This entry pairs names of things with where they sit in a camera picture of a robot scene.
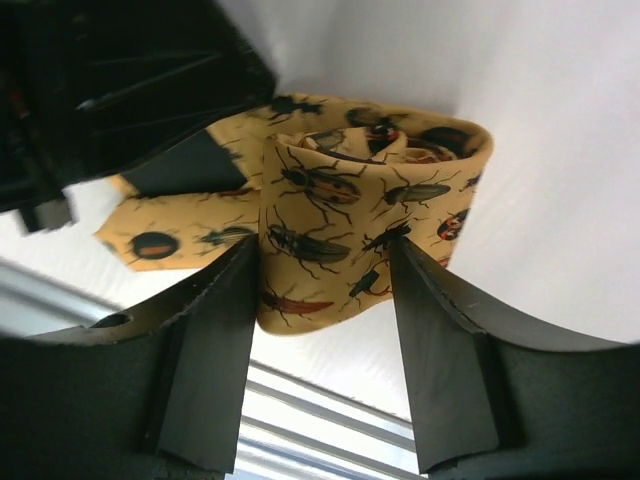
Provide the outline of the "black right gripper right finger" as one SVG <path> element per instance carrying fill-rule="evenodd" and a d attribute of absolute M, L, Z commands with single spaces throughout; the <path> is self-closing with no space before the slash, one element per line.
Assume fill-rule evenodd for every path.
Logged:
<path fill-rule="evenodd" d="M 419 471 L 635 479 L 639 348 L 523 313 L 412 242 L 390 248 Z"/>

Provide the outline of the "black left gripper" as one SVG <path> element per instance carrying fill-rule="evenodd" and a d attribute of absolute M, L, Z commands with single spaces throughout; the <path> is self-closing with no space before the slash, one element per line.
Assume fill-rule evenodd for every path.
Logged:
<path fill-rule="evenodd" d="M 214 1 L 4 1 L 1 209 L 73 222 L 64 190 L 266 102 L 275 77 Z"/>

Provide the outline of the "yellow beetle print tie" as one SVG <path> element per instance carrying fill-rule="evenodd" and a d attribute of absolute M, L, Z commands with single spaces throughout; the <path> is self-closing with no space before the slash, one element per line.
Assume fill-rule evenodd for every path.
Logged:
<path fill-rule="evenodd" d="M 414 108 L 288 94 L 211 124 L 244 177 L 224 193 L 125 199 L 97 237 L 138 271 L 201 268 L 257 234 L 257 321 L 296 335 L 392 295 L 389 245 L 405 237 L 450 260 L 493 152 L 482 126 Z"/>

